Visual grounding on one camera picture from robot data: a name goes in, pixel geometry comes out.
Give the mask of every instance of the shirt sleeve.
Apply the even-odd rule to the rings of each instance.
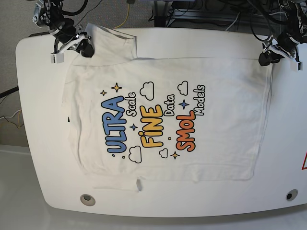
[[[85,31],[90,35],[94,48],[91,58],[78,55],[74,66],[111,66],[137,58],[136,37],[112,29],[88,24]]]

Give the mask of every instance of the blue letter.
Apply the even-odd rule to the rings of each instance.
[[[124,143],[122,142],[118,142],[118,141],[107,141],[106,145],[110,146],[110,145],[114,145],[114,146],[118,146],[120,148],[117,149],[107,149],[107,152],[109,153],[121,153],[126,151],[127,147]]]
[[[124,131],[124,126],[109,126],[109,125],[117,125],[117,124],[125,124],[127,121],[125,119],[121,119],[123,113],[117,113],[115,116],[111,113],[104,113],[102,115],[102,123],[105,130],[106,135],[110,135],[110,131]]]
[[[123,113],[125,112],[125,109],[117,105],[118,102],[122,102],[123,100],[124,100],[123,96],[114,97],[114,98],[111,98],[109,100],[102,102],[101,106],[105,109],[111,109],[111,110]]]
[[[119,137],[106,137],[106,141],[126,141],[127,137],[124,131],[119,132]]]

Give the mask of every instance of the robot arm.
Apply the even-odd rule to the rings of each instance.
[[[273,35],[270,40],[263,42],[259,63],[261,66],[267,66],[286,58],[296,61],[300,70],[297,45],[307,43],[307,5],[305,0],[279,0],[279,5],[287,17],[285,29],[277,37]]]
[[[56,38],[54,52],[51,54],[51,62],[63,62],[65,50],[75,50],[81,53],[83,57],[91,58],[94,54],[94,49],[90,44],[90,36],[85,32],[78,32],[73,26],[74,20],[63,16],[75,16],[81,13],[85,9],[88,0],[84,0],[83,6],[76,12],[63,11],[63,1],[38,0],[35,4],[33,22],[38,27],[47,26],[49,33]],[[63,43],[63,45],[58,50],[59,42]]]

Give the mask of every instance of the round hole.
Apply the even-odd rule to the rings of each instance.
[[[82,195],[80,197],[80,200],[86,206],[93,206],[96,203],[95,199],[91,195],[88,195],[88,194]]]
[[[84,195],[83,197],[84,197],[84,199],[87,200],[87,201],[91,200],[91,197],[90,197],[89,195]]]
[[[287,196],[286,196],[286,200],[287,201],[292,201],[297,197],[298,191],[296,189],[291,190]]]
[[[287,195],[287,200],[290,200],[291,197],[292,197],[292,194],[288,194],[288,195]]]

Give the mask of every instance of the warning sticker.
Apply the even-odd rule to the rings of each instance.
[[[305,156],[305,160],[304,160],[302,170],[307,169],[307,162],[306,161],[307,161],[307,152],[306,152],[306,156]]]

